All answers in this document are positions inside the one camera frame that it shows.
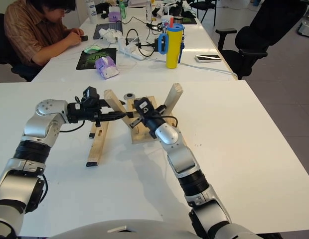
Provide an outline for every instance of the blue handle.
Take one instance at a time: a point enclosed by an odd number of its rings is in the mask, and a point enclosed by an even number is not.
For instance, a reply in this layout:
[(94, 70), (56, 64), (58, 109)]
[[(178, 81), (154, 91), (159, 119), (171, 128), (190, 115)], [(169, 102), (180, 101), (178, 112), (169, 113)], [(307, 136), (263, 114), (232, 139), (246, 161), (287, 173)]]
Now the blue handle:
[[(162, 51), (162, 37), (165, 37), (164, 51)], [(160, 34), (158, 38), (158, 52), (160, 52), (162, 55), (166, 54), (168, 52), (168, 45), (169, 45), (168, 34), (166, 33)]]

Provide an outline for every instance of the gray floor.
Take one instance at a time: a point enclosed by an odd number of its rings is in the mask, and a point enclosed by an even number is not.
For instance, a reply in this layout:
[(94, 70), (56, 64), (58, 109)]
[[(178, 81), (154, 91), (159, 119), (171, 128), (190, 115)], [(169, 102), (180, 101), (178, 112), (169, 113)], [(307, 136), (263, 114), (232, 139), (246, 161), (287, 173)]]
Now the gray floor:
[[(249, 0), (220, 0), (217, 4), (215, 28), (240, 29), (250, 24), (258, 9)], [(225, 5), (251, 10), (222, 8)], [(209, 10), (202, 24), (217, 45), (213, 14), (213, 10)], [(309, 174), (309, 38), (297, 35), (295, 30), (296, 26), (279, 43), (270, 47), (268, 57), (259, 60), (253, 67), (253, 73), (244, 80)], [(234, 34), (227, 37), (225, 49), (236, 49), (234, 39)], [(7, 66), (0, 65), (0, 82), (23, 81), (12, 74)], [(282, 233), (282, 236), (285, 239), (309, 239), (309, 231)]]

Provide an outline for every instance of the desk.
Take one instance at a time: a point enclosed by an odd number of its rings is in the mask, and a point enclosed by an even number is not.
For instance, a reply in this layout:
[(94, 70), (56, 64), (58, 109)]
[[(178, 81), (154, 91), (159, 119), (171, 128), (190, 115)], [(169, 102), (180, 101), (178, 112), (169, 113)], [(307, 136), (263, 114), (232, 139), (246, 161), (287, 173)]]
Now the desk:
[[(128, 22), (131, 16), (135, 16), (140, 20), (146, 20), (144, 8), (126, 8), (127, 18), (124, 22)], [(99, 23), (107, 22), (104, 19), (99, 19)], [(221, 70), (230, 70), (227, 63), (222, 62), (213, 63), (197, 63), (194, 59), (196, 54), (219, 54), (212, 39), (208, 36), (202, 25), (197, 21), (197, 25), (184, 25), (185, 26), (185, 49), (182, 54), (182, 62), (196, 65), (205, 66)], [(94, 44), (96, 40), (92, 39), (95, 32), (95, 25), (90, 24), (87, 19), (81, 26), (88, 35), (89, 41), (82, 42), (79, 46), (66, 50), (58, 57), (52, 58), (44, 69), (36, 76), (33, 82), (99, 82), (102, 80), (101, 76), (95, 69), (93, 70), (76, 70), (76, 66), (81, 54), (81, 51), (88, 46)], [(133, 19), (130, 23), (123, 25), (124, 37), (130, 28), (135, 28), (142, 40), (146, 40), (148, 35), (148, 28), (138, 20)], [(150, 33), (149, 42), (154, 42), (155, 36)], [(97, 45), (107, 47), (106, 40), (100, 40)], [(111, 47), (117, 47), (117, 44), (112, 44)], [(152, 59), (165, 60), (166, 56), (155, 52)], [(231, 75), (223, 73), (212, 72), (208, 70), (200, 70), (188, 66), (179, 65), (177, 69), (168, 69), (165, 63), (152, 62), (149, 60), (138, 61), (134, 68), (131, 68), (132, 61), (128, 56), (124, 57), (122, 53), (117, 52), (117, 62), (123, 65), (130, 65), (130, 67), (119, 67), (120, 74), (109, 79), (111, 81), (147, 81), (149, 75), (155, 74), (156, 81), (169, 81), (169, 82), (183, 82), (183, 81), (209, 81), (220, 80), (228, 81), (235, 80), (236, 78)]]
[[(256, 233), (309, 229), (309, 176), (245, 81), (183, 82), (173, 110), (179, 128), (233, 222)], [(170, 82), (89, 83), (102, 96), (113, 89), (156, 97)], [(88, 83), (0, 84), (0, 172), (19, 143), (35, 105), (74, 102)], [(78, 125), (64, 125), (63, 130)], [(21, 235), (49, 237), (115, 219), (176, 223), (193, 231), (190, 208), (158, 142), (131, 144), (121, 121), (110, 122), (102, 161), (87, 168), (91, 123), (61, 133), (46, 161), (49, 192), (24, 218)]]

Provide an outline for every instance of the black hair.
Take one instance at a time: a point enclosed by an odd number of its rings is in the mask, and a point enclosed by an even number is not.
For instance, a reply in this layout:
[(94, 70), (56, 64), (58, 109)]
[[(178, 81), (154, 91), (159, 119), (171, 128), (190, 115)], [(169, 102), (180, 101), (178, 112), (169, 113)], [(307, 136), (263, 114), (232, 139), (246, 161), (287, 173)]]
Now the black hair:
[(43, 6), (49, 10), (64, 9), (66, 13), (76, 9), (76, 0), (27, 0), (27, 3), (32, 4), (41, 13), (44, 13)]

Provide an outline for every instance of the phone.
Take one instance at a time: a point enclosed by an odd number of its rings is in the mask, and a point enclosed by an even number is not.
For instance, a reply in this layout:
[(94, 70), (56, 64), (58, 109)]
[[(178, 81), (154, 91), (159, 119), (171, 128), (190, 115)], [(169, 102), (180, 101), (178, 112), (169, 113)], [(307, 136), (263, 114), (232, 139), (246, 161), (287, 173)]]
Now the phone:
[(88, 41), (88, 36), (81, 36), (81, 41)]
[(218, 55), (196, 55), (195, 59), (197, 62), (219, 62), (222, 60)]

